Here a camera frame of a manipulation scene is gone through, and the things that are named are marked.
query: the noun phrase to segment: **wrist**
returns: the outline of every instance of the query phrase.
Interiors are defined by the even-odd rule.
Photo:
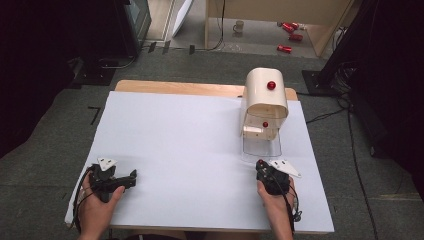
[[[292,240],[293,232],[287,212],[280,210],[273,211],[273,213],[268,215],[268,219],[275,238],[277,240]]]

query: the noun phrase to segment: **white tabletop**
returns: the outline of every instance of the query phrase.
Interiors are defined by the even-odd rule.
[[[209,231],[268,231],[256,192],[256,170],[241,160],[241,100],[110,92],[81,175],[98,157],[118,161],[115,176],[137,169],[111,225]],[[283,158],[295,178],[302,220],[297,232],[333,232],[321,178],[299,101],[288,101],[280,130]],[[72,201],[65,222],[72,221]]]

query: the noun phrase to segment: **wooden table edge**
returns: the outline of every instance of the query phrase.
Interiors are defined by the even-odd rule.
[[[238,97],[243,95],[244,86],[124,79],[116,84],[115,91]],[[287,100],[298,100],[293,88],[286,88],[285,91]]]

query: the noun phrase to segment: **transparent plastic base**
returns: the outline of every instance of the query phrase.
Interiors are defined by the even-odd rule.
[[[259,138],[244,138],[242,141],[242,160],[247,163],[256,164],[259,159],[264,161],[276,160],[281,156],[280,136],[273,140]]]

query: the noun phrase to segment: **white controller part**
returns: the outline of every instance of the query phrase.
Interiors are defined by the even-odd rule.
[[[117,163],[116,160],[109,158],[97,158],[97,162],[99,162],[100,169],[102,169],[103,172],[113,167]]]
[[[302,175],[289,163],[289,161],[280,159],[280,160],[271,160],[269,165],[273,166],[280,172],[287,173],[293,177],[301,178]]]

